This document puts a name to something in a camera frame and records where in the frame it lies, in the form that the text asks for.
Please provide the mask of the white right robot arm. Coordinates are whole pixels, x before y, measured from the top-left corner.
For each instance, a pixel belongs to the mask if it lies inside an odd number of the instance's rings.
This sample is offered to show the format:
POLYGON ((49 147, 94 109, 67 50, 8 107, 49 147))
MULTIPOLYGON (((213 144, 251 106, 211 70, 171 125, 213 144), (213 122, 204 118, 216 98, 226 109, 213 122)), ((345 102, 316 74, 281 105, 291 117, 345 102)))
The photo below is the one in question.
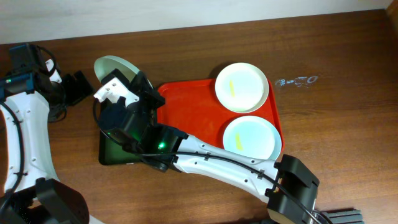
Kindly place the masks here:
POLYGON ((309 173, 297 158, 284 156, 281 162, 252 159, 157 123, 154 115, 165 104, 165 98, 140 70, 132 78, 117 68, 95 75, 102 86, 94 97, 97 102, 108 103, 94 115, 95 121, 123 151, 161 172, 173 169, 205 175, 243 189, 266 203, 270 218, 277 223, 319 223, 313 214, 317 183, 294 180, 294 185, 309 189, 309 193, 297 195, 277 181, 286 161, 309 173))

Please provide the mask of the pale green plate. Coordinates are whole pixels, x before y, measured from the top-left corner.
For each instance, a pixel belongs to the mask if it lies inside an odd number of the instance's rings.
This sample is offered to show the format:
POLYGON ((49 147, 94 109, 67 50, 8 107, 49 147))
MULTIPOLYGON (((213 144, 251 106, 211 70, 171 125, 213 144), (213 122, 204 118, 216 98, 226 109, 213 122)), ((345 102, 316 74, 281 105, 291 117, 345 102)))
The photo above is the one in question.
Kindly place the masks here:
POLYGON ((140 72, 131 62, 113 55, 96 59, 94 71, 102 86, 108 84, 113 78, 117 78, 119 83, 127 89, 129 89, 130 83, 140 72))

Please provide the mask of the light blue plate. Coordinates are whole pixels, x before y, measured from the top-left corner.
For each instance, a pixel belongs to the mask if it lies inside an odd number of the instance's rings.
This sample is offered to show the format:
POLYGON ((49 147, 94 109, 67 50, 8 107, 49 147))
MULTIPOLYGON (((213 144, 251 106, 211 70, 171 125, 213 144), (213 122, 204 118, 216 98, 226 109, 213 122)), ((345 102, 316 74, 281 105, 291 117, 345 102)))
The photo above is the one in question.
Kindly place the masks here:
POLYGON ((242 116, 227 125, 223 147, 242 156, 275 161, 282 152, 282 137, 268 120, 242 116))

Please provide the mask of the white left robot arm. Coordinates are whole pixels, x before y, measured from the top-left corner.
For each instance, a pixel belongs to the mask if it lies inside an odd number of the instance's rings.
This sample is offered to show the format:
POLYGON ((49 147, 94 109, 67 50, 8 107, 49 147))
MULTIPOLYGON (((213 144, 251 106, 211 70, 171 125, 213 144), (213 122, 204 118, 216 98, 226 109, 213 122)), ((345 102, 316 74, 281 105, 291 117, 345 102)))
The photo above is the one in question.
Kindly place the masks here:
POLYGON ((14 70, 1 79, 8 172, 1 223, 98 223, 82 194, 60 182, 50 150, 48 124, 92 94, 84 74, 14 70))

